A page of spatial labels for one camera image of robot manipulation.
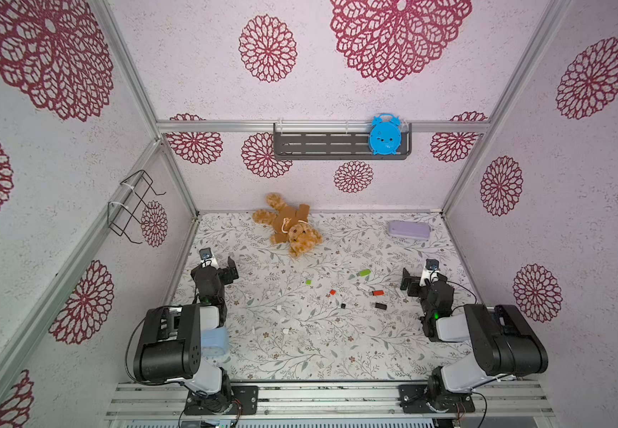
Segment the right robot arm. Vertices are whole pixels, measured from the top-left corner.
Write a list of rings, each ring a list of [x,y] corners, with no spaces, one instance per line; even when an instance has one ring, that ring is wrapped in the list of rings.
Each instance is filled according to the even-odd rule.
[[[400,289],[417,297],[423,315],[422,331],[430,342],[469,342],[471,353],[436,367],[426,383],[398,387],[405,414],[463,415],[476,410],[477,388],[511,376],[542,374],[549,365],[544,345],[514,305],[487,307],[482,303],[453,306],[452,282],[427,260],[419,276],[403,270]]]

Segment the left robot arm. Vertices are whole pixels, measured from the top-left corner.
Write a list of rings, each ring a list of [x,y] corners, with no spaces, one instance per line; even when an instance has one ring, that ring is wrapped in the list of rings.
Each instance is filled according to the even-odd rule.
[[[125,372],[143,386],[175,384],[188,391],[184,412],[188,415],[242,414],[226,370],[209,360],[227,353],[229,333],[225,327],[228,308],[225,287],[239,278],[233,259],[219,267],[204,251],[191,271],[195,285],[193,302],[148,310],[134,328],[127,344]]]

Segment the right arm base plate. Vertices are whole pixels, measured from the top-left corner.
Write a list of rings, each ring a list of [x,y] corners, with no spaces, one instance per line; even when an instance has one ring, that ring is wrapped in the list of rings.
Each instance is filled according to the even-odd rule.
[[[400,384],[400,406],[405,414],[474,413],[476,407],[468,393],[448,392],[444,387],[427,384]]]

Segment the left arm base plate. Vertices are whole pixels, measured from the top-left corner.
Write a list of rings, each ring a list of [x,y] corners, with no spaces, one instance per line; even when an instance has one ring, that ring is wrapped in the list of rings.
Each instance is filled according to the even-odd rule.
[[[249,416],[257,413],[259,388],[257,386],[224,386],[220,392],[190,392],[184,415],[195,416]]]

